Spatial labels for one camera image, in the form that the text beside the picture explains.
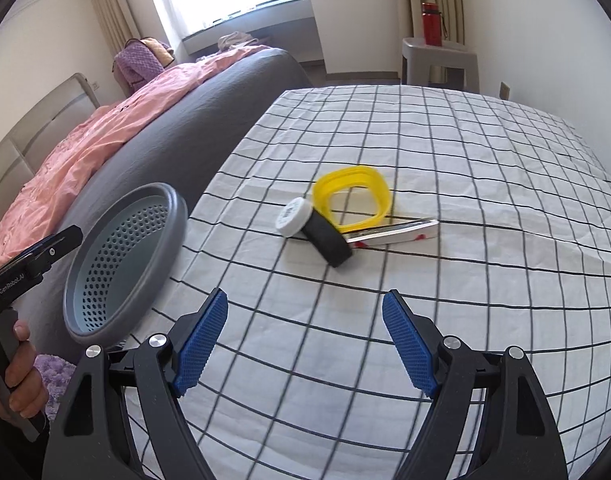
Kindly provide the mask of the left hand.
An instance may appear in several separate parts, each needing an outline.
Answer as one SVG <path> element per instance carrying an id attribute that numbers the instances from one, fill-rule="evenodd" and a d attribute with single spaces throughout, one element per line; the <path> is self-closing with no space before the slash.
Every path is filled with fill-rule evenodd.
<path id="1" fill-rule="evenodd" d="M 0 418 L 17 426 L 12 415 L 24 419 L 34 417 L 45 408 L 48 391 L 34 366 L 37 352 L 30 341 L 28 324 L 17 321 L 14 336 L 19 341 L 19 347 L 4 374 L 6 385 L 12 389 L 12 393 L 8 401 L 0 398 Z"/>

